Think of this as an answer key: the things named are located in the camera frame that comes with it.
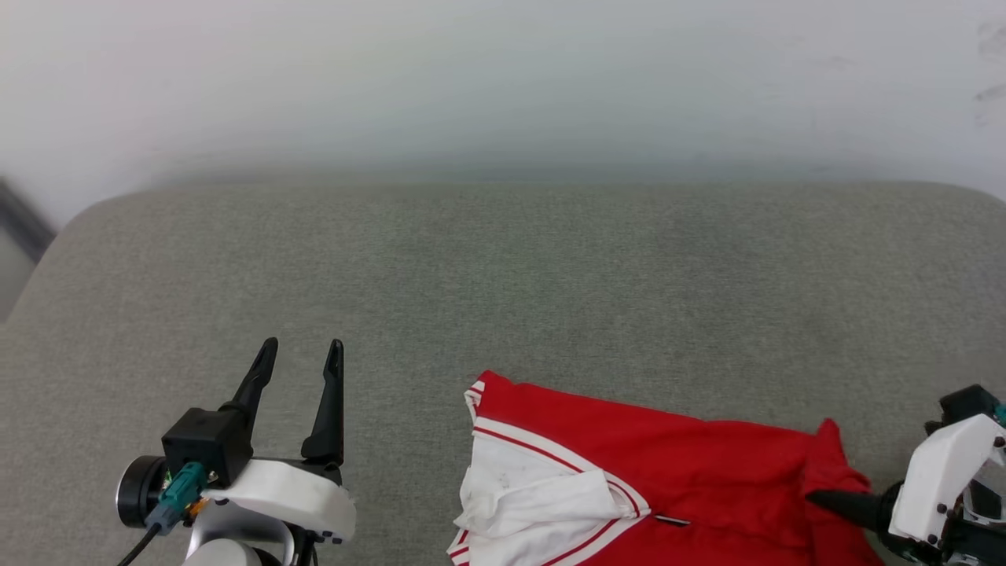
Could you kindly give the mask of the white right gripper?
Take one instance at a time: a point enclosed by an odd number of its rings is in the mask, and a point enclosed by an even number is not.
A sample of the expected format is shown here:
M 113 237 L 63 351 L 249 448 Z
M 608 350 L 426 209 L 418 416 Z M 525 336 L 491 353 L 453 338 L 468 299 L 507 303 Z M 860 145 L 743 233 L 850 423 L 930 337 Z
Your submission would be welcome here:
M 934 431 L 882 494 L 818 490 L 813 505 L 879 533 L 909 564 L 1006 564 L 1006 428 L 985 414 Z

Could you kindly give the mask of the red and white jersey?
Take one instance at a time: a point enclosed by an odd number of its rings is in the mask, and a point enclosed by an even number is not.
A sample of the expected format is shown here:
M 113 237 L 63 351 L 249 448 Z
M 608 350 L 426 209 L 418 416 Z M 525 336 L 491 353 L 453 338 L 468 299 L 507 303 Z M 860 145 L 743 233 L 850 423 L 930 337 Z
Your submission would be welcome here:
M 809 501 L 866 494 L 838 425 L 704 421 L 514 383 L 464 392 L 473 425 L 453 566 L 884 566 Z

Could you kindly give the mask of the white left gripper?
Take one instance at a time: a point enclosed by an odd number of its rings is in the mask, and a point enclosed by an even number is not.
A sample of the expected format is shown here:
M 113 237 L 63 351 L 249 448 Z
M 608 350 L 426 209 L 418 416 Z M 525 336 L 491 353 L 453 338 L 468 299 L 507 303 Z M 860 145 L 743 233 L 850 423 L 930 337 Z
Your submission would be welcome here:
M 266 338 L 236 394 L 219 411 L 256 417 L 263 390 L 272 380 L 279 340 Z M 332 340 L 322 369 L 324 387 L 312 433 L 303 441 L 302 459 L 313 465 L 344 462 L 344 345 Z M 252 459 L 229 487 L 204 491 L 208 499 L 226 499 L 245 511 L 261 513 L 307 531 L 351 541 L 357 509 L 348 490 L 336 481 L 281 460 Z

